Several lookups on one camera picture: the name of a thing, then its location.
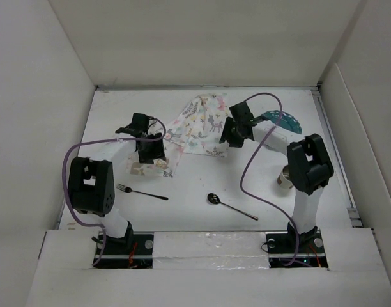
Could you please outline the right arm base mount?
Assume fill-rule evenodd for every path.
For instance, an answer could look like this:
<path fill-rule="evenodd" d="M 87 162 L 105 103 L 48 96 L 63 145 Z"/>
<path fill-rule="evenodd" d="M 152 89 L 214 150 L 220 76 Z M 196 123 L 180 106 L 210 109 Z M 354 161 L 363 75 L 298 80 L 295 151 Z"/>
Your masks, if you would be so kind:
<path fill-rule="evenodd" d="M 261 249 L 268 255 L 271 269 L 328 268 L 325 245 L 320 232 L 309 239 L 300 239 L 296 248 L 295 234 L 266 232 Z"/>

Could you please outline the white metal cup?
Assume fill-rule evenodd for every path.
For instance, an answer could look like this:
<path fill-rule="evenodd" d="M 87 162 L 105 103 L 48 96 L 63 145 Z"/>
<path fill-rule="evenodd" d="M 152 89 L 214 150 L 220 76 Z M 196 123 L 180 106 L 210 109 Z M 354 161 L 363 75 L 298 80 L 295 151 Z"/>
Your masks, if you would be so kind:
<path fill-rule="evenodd" d="M 284 166 L 281 170 L 278 178 L 277 183 L 282 189 L 292 189 L 293 183 L 291 181 L 290 173 L 289 173 L 289 166 Z"/>

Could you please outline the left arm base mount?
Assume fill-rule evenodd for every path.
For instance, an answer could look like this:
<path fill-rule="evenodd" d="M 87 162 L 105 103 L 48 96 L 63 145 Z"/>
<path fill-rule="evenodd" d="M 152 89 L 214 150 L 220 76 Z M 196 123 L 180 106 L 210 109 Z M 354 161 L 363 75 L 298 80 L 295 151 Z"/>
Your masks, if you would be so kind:
<path fill-rule="evenodd" d="M 153 267 L 154 233 L 136 232 L 131 242 L 122 244 L 108 238 L 96 269 L 151 269 Z"/>

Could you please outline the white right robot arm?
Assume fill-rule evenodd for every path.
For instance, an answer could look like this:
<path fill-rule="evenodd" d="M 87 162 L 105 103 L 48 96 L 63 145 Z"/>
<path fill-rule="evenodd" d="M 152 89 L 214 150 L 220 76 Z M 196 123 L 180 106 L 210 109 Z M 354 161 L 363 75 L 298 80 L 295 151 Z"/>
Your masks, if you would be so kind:
<path fill-rule="evenodd" d="M 285 112 L 274 111 L 255 117 L 246 102 L 229 108 L 220 143 L 241 148 L 246 139 L 262 143 L 287 157 L 289 181 L 295 187 L 292 220 L 296 230 L 286 236 L 289 249 L 300 252 L 309 245 L 308 234 L 316 229 L 316 215 L 323 189 L 334 175 L 334 167 L 319 134 L 302 136 L 284 128 Z"/>

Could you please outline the teal scalloped plate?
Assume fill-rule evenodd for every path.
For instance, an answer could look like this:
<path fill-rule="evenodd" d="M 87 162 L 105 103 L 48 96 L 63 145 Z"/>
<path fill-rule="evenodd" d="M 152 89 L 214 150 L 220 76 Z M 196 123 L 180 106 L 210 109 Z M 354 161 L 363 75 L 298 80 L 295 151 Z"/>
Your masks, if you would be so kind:
<path fill-rule="evenodd" d="M 273 123 L 277 123 L 279 115 L 280 115 L 279 110 L 270 110 L 263 113 L 263 116 L 271 120 Z M 278 125 L 296 134 L 302 133 L 302 126 L 300 125 L 300 122 L 293 115 L 285 111 L 282 112 L 281 119 Z"/>

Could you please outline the animal print cloth placemat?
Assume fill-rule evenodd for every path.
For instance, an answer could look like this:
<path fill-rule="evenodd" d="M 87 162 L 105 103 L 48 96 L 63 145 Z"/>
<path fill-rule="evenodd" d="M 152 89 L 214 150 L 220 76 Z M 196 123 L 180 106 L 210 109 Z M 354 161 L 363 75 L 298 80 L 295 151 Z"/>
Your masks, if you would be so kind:
<path fill-rule="evenodd" d="M 229 110 L 223 95 L 209 93 L 193 98 L 179 116 L 166 125 L 165 160 L 153 164 L 129 156 L 126 172 L 130 175 L 173 177 L 183 154 L 226 157 L 229 145 L 219 143 Z"/>

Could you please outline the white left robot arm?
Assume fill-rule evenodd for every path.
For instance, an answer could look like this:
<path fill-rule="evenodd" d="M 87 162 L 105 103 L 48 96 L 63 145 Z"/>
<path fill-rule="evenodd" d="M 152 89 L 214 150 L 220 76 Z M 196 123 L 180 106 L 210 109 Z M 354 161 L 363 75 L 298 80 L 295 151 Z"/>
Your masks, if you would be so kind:
<path fill-rule="evenodd" d="M 111 246 L 118 253 L 129 252 L 134 242 L 127 233 L 131 224 L 114 206 L 116 167 L 131 154 L 144 164 L 165 159 L 166 134 L 159 119 L 134 113 L 131 123 L 116 129 L 113 137 L 78 143 L 65 154 L 62 183 L 68 210 L 79 225 L 99 227 L 112 237 Z"/>

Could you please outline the black slotted spoon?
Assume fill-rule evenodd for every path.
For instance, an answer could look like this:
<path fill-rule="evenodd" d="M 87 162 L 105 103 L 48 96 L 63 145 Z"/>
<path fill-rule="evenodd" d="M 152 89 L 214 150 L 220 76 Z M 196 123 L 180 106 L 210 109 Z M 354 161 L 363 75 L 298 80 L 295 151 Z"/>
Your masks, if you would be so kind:
<path fill-rule="evenodd" d="M 220 198 L 219 198 L 216 194 L 214 194 L 214 193 L 209 193 L 209 194 L 207 195 L 207 200 L 208 200 L 208 202 L 209 202 L 211 205 L 223 205 L 223 206 L 225 206 L 225 207 L 227 207 L 227 208 L 229 208 L 229 209 L 231 209 L 231 210 L 233 210 L 233 211 L 235 211 L 235 212 L 237 212 L 237 213 L 240 213 L 240 214 L 242 214 L 242 215 L 244 215 L 244 216 L 246 216 L 246 217 L 248 217 L 248 218 L 250 218 L 250 219 L 252 219 L 252 220 L 254 220 L 254 221 L 258 221 L 258 220 L 259 220 L 258 217 L 254 216 L 254 215 L 252 215 L 252 214 L 249 214 L 249 213 L 244 212 L 244 211 L 242 211 L 242 210 L 240 210 L 240 209 L 237 209 L 237 208 L 235 208 L 235 207 L 233 207 L 233 206 L 230 206 L 230 205 L 228 205 L 228 204 L 226 204 L 226 203 L 223 203 L 223 202 L 220 200 Z"/>

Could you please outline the black metal fork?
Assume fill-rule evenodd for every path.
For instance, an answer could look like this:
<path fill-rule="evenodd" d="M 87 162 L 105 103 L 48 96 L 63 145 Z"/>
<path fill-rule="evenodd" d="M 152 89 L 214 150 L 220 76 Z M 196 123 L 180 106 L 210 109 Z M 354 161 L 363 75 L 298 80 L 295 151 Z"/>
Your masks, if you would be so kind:
<path fill-rule="evenodd" d="M 151 194 L 151 193 L 145 193 L 145 192 L 142 192 L 142 191 L 137 191 L 137 190 L 132 189 L 131 187 L 128 187 L 128 186 L 125 186 L 125 185 L 122 185 L 122 184 L 116 184 L 116 189 L 118 189 L 120 191 L 123 191 L 124 193 L 137 193 L 137 194 L 141 194 L 141 195 L 157 198 L 159 200 L 164 200 L 164 201 L 168 200 L 168 197 L 166 197 L 166 196 L 160 196 L 160 195 L 156 195 L 156 194 Z"/>

